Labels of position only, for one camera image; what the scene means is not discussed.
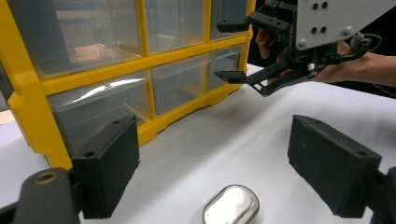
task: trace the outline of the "person's arm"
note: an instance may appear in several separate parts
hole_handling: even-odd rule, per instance
[[[340,54],[351,52],[344,41],[338,45]],[[357,60],[328,66],[312,80],[325,83],[357,81],[396,87],[396,57],[367,52]]]

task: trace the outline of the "black mount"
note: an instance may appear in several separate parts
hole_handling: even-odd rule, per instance
[[[27,178],[18,202],[0,209],[0,223],[79,223],[111,217],[139,164],[136,119],[109,123],[71,157],[73,168]]]
[[[396,223],[396,167],[378,171],[381,156],[326,123],[293,116],[290,165],[339,217],[362,217],[371,223]]]

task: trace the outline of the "yellow frame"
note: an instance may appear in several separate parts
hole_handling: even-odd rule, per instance
[[[81,72],[77,76],[63,76],[41,80],[38,78],[32,65],[7,0],[0,0],[0,15],[2,15],[2,19],[0,20],[0,62],[4,66],[11,85],[14,88],[14,92],[7,103],[32,150],[36,153],[44,154],[51,167],[69,169],[72,164],[58,126],[52,116],[46,98],[49,95],[234,45],[244,45],[246,48],[241,53],[239,63],[239,69],[246,70],[248,47],[252,37],[252,31],[245,32],[243,35],[211,42],[209,40],[210,0],[205,0],[205,12],[207,13],[205,15],[205,43],[155,55],[149,55],[144,0],[137,1],[143,50],[142,58]],[[247,13],[253,11],[254,8],[255,0],[248,0]],[[213,91],[205,91],[204,95],[198,97],[196,100],[163,116],[156,117],[153,109],[152,85],[149,82],[148,106],[150,109],[150,118],[137,128],[139,144],[146,144],[170,123],[187,116],[199,108],[217,104],[224,100],[231,92],[239,88],[240,85],[226,84]]]

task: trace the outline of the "screw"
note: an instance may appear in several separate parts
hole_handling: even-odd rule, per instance
[[[343,31],[343,35],[350,35],[351,32],[352,32],[352,26],[347,26]]]
[[[298,46],[300,47],[300,48],[303,48],[303,47],[305,47],[305,44],[306,44],[306,39],[301,39],[301,40],[299,40],[299,42],[298,42]]]
[[[314,63],[309,63],[306,68],[308,69],[308,71],[314,71],[315,70],[315,64]]]

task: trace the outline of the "yellow storage cabinet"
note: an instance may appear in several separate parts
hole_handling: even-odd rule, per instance
[[[52,167],[70,168],[71,154],[124,116],[139,118],[143,145],[240,87],[213,72],[246,70],[252,33],[220,34],[216,24],[254,7],[255,0],[0,0],[8,105]]]

